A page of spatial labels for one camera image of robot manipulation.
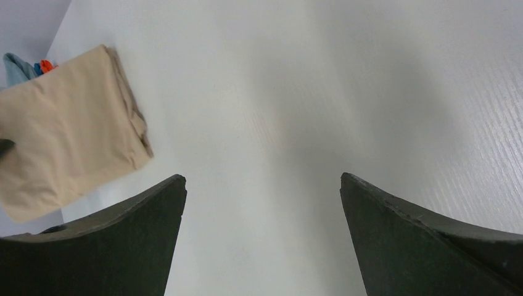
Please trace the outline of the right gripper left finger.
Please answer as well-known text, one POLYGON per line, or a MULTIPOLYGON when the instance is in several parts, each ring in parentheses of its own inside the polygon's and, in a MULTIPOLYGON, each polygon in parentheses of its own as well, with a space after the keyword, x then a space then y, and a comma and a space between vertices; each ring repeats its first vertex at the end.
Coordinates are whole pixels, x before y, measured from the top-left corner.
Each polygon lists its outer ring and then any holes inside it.
POLYGON ((163 295, 186 203, 173 175, 38 234, 1 239, 2 295, 163 295))

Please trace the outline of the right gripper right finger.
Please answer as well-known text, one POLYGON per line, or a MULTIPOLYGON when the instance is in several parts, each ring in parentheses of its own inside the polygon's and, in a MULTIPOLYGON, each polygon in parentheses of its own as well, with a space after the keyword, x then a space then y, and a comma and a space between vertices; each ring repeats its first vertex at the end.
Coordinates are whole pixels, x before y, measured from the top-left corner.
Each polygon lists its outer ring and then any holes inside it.
POLYGON ((344 173, 341 201, 368 295, 521 295, 522 236, 443 216, 344 173))

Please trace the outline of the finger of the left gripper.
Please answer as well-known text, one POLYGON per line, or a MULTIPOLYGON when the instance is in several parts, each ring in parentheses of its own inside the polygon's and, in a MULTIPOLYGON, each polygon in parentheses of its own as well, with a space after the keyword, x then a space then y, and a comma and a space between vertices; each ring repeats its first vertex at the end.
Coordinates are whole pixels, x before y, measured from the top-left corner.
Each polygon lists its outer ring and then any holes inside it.
POLYGON ((5 157, 14 147, 15 142, 9 139, 0 139, 0 158, 5 157))

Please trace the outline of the beige t shirt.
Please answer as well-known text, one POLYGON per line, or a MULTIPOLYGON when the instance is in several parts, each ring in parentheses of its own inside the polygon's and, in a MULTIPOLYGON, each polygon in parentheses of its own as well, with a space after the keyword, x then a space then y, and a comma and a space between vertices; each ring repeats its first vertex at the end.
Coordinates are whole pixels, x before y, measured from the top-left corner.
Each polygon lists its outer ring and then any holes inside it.
POLYGON ((100 45, 1 91, 1 207, 25 223, 142 168, 153 151, 116 51, 100 45))

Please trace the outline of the folded grey-blue t shirt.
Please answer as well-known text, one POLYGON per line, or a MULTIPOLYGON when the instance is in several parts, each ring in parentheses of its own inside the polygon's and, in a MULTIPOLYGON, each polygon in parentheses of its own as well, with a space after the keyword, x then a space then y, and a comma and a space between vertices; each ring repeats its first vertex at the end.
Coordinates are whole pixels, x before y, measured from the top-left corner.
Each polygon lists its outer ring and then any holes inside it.
POLYGON ((3 55, 7 86, 15 86, 37 77, 34 67, 13 53, 3 55))

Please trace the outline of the folded bright blue t shirt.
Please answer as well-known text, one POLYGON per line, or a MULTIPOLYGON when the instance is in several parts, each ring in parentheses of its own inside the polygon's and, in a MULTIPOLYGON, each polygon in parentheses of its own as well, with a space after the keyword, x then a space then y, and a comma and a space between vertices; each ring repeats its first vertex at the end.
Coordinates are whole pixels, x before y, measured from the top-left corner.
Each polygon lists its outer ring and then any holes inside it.
POLYGON ((44 74, 44 72, 41 69, 40 63, 34 63, 33 64, 34 71, 36 73, 36 76, 41 76, 44 74))

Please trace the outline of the folded orange t shirt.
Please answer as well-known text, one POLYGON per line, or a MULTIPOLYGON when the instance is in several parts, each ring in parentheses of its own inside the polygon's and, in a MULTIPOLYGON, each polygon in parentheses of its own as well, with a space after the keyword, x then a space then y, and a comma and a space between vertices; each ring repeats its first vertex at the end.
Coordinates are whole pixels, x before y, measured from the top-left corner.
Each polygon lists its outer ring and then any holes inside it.
POLYGON ((50 72, 51 70, 57 68, 57 66, 53 65, 49 60, 41 60, 39 62, 40 70, 43 74, 50 72))

